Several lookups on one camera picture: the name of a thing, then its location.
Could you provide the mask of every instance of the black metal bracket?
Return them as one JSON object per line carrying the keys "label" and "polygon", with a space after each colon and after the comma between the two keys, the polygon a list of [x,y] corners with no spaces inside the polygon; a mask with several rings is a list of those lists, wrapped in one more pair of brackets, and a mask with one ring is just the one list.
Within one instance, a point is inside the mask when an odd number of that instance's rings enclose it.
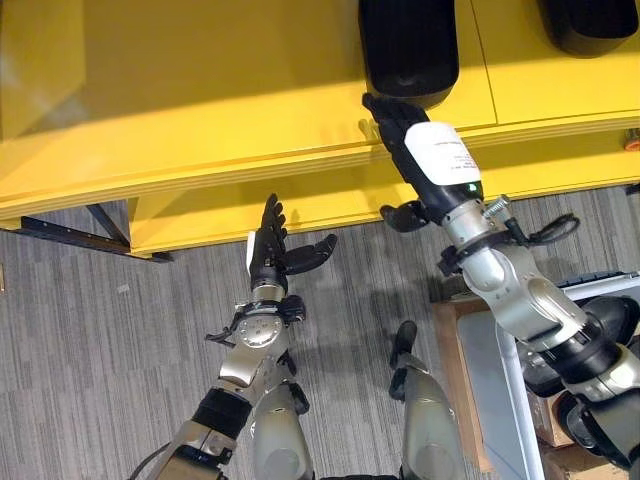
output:
{"label": "black metal bracket", "polygon": [[107,212],[100,205],[87,206],[91,214],[98,223],[107,231],[111,237],[103,237],[81,230],[57,225],[55,223],[38,220],[32,217],[21,217],[20,228],[9,230],[13,233],[26,235],[42,240],[63,243],[75,247],[88,248],[100,252],[113,253],[138,260],[151,261],[156,263],[171,262],[173,259],[168,253],[154,253],[150,258],[136,257],[131,254],[131,244],[126,235],[118,228],[115,222],[109,217]]}

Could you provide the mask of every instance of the cardboard box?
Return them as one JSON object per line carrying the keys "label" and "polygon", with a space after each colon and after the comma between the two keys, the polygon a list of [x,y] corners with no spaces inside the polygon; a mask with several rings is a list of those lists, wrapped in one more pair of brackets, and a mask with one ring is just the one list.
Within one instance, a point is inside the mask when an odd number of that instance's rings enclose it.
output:
{"label": "cardboard box", "polygon": [[541,448],[546,480],[628,480],[629,474],[578,445]]}
{"label": "cardboard box", "polygon": [[540,398],[531,392],[527,392],[536,436],[552,447],[564,447],[573,444],[573,440],[562,431],[562,427],[560,427],[554,414],[554,405],[560,395],[562,393],[549,398]]}

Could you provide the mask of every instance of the gray carpet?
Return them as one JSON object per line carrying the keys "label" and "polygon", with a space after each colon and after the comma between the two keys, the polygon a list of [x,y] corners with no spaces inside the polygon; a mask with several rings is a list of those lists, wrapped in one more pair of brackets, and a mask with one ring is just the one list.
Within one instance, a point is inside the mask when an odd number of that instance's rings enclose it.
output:
{"label": "gray carpet", "polygon": [[[560,280],[640,267],[638,197],[611,188],[517,202],[514,211],[528,231],[566,211],[583,219],[578,234],[535,251],[542,271]],[[83,226],[88,217],[47,218]],[[293,352],[312,403],[302,424],[320,476],[392,474],[402,408],[386,393],[388,336],[416,320],[417,353],[443,380],[429,302],[462,284],[436,270],[446,243],[435,227],[402,236],[374,223],[336,233],[333,259],[291,281],[309,313],[295,326]],[[0,233],[0,478],[122,480],[170,439],[216,378],[225,350],[202,338],[247,298],[244,249],[199,248],[156,265]],[[232,480],[253,478],[248,446],[245,432],[227,469]]]}

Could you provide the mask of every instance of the wooden board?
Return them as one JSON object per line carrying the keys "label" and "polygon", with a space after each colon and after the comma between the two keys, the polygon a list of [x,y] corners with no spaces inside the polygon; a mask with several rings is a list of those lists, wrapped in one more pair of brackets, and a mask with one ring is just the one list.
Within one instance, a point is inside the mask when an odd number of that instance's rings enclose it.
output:
{"label": "wooden board", "polygon": [[534,0],[473,0],[498,123],[640,108],[640,31],[617,50],[558,50]]}

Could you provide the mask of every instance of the black rubber sleeve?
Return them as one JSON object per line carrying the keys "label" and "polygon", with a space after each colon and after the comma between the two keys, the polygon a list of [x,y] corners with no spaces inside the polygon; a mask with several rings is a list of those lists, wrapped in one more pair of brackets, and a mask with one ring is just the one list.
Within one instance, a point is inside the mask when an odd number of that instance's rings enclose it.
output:
{"label": "black rubber sleeve", "polygon": [[200,402],[192,420],[234,440],[244,428],[251,404],[222,389],[212,388]]}
{"label": "black rubber sleeve", "polygon": [[566,383],[581,383],[606,372],[620,358],[620,349],[600,327],[587,323],[566,342],[540,354]]}

